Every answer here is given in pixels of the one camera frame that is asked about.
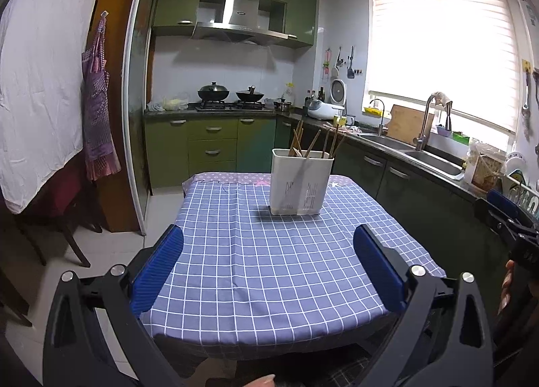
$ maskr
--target range hood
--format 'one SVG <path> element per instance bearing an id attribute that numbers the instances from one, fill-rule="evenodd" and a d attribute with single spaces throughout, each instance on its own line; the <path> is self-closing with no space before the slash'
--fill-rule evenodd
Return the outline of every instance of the range hood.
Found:
<path id="1" fill-rule="evenodd" d="M 225 0 L 213 22 L 197 22 L 192 38 L 269 46 L 287 40 L 282 32 L 258 27 L 259 0 Z"/>

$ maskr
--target blue checkered tablecloth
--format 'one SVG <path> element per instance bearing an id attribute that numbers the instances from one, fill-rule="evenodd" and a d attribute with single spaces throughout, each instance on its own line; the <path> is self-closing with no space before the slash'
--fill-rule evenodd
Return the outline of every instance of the blue checkered tablecloth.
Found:
<path id="1" fill-rule="evenodd" d="M 184 250 L 141 320 L 197 356 L 252 359 L 354 342 L 387 311 L 352 247 L 367 223 L 408 264 L 445 276 L 355 183 L 330 183 L 320 215 L 273 216 L 270 187 L 194 181 L 176 224 Z"/>

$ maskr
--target roller blind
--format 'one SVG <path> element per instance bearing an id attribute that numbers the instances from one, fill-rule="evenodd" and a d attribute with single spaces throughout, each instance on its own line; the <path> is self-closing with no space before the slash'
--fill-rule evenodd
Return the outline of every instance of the roller blind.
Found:
<path id="1" fill-rule="evenodd" d="M 519 77 L 507 0 L 374 0 L 367 88 L 453 108 L 515 131 Z M 365 97 L 366 103 L 374 96 Z M 404 103 L 390 99 L 389 103 Z M 452 116 L 460 131 L 498 147 L 500 133 Z"/>

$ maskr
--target wooden chopsticks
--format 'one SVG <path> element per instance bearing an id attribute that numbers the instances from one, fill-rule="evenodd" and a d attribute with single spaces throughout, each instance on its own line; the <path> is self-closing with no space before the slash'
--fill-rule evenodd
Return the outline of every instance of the wooden chopsticks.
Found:
<path id="1" fill-rule="evenodd" d="M 304 122 L 303 121 L 298 122 L 296 128 L 293 129 L 292 131 L 294 132 L 294 137 L 292 138 L 292 144 L 290 146 L 290 150 L 288 151 L 288 156 L 289 157 L 295 157 L 295 156 L 296 157 L 304 157 L 304 158 L 308 159 L 309 154 L 311 153 L 311 150 L 313 149 L 314 145 L 316 144 L 316 141 L 318 140 L 318 137 L 320 136 L 320 133 L 322 132 L 322 130 L 319 129 L 317 131 L 316 136 L 311 141 L 311 144 L 307 148 L 307 151 L 305 151 L 305 155 L 303 155 L 303 151 L 301 150 L 301 138 L 303 136 L 303 131 L 304 131 Z M 342 139 L 337 144 L 337 146 L 335 146 L 335 144 L 337 143 L 337 133 L 338 133 L 338 131 L 339 131 L 339 124 L 335 125 L 335 131 L 334 131 L 334 134 L 333 134 L 333 141 L 331 142 L 331 149 L 329 151 L 329 158 L 330 159 L 333 159 L 335 157 L 335 154 L 337 153 L 337 150 L 339 149 L 339 147 L 343 143 L 343 140 L 345 139 L 345 136 L 343 136 Z M 321 156 L 322 159 L 325 158 L 325 149 L 326 149 L 326 147 L 328 145 L 328 140 L 329 140 L 330 133 L 331 133 L 331 131 L 328 130 L 326 132 L 326 134 L 325 134 L 324 147 L 322 148 L 322 156 Z"/>

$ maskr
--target black countertop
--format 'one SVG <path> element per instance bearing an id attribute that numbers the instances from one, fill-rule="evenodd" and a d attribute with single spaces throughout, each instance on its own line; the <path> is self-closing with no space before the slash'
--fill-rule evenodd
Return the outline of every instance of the black countertop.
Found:
<path id="1" fill-rule="evenodd" d="M 285 112 L 276 112 L 274 110 L 224 110 L 224 111 L 198 111 L 194 106 L 189 105 L 189 108 L 186 110 L 177 110 L 177 111 L 165 111 L 165 112 L 149 112 L 144 113 L 145 121 L 163 121 L 163 120 L 177 120 L 177 119 L 189 119 L 189 118 L 207 118 L 207 117 L 264 117 L 264 118 L 274 118 L 276 116 L 281 116 L 288 118 L 292 121 L 298 122 L 303 120 L 304 124 L 307 126 L 317 127 L 321 129 L 327 129 L 325 124 L 327 121 L 314 119 L 311 117 L 305 117 L 301 113 L 300 109 L 294 109 L 290 113 Z M 374 127 L 360 124 L 359 128 L 364 133 L 376 133 Z M 384 158 L 391 160 L 398 160 L 399 162 L 406 163 L 410 170 L 422 175 L 429 180 L 437 183 L 438 185 L 444 186 L 450 189 L 455 194 L 466 199 L 467 201 L 473 202 L 477 198 L 483 198 L 485 193 L 478 190 L 477 188 L 469 185 L 464 182 L 464 180 L 453 180 L 448 177 L 443 176 L 442 174 L 429 169 L 425 165 L 418 163 L 415 159 L 412 159 L 402 153 L 399 153 L 394 150 L 390 150 L 380 144 L 362 139 L 360 136 L 355 136 L 349 133 L 340 133 L 341 135 L 346 135 L 350 145 L 357 145 L 360 147 L 369 147 L 369 151 L 378 153 Z"/>

